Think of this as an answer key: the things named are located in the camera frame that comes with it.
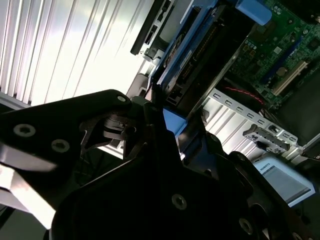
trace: blue drive bay handle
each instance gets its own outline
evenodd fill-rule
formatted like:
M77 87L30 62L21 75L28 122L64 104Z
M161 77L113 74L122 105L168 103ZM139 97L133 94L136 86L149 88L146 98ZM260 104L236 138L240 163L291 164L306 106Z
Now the blue drive bay handle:
M173 132L176 138L179 137L188 124L187 120L165 108L163 109L163 116L166 128Z
M235 8L262 26L272 17L271 10L259 0L239 0Z

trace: pcie slot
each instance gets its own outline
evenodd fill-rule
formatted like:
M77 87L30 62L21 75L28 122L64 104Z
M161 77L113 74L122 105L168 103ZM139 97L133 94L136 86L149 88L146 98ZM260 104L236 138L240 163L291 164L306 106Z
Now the pcie slot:
M267 84L269 80L276 74L277 70L284 64L287 58L296 50L300 43L302 42L303 38L300 37L297 41L295 41L285 52L282 56L275 62L272 68L264 75L264 77L260 80L262 84Z
M307 62L301 60L288 74L287 76L280 81L276 87L273 89L272 93L275 96L278 96L308 65Z

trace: red wire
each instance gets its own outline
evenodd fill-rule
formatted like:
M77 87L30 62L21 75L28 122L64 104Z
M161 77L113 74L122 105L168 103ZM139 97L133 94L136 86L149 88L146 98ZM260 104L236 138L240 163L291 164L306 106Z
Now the red wire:
M244 91L244 90L240 90L240 89L236 89L236 88L231 88L231 87L225 87L225 89L229 89L231 91L235 91L235 92L239 92L239 93L243 93L243 94L247 94L249 95L250 97L254 98L255 100L259 101L259 103L261 103L262 105L264 105L264 101L262 101L259 97L253 95L251 92L248 92L248 91Z

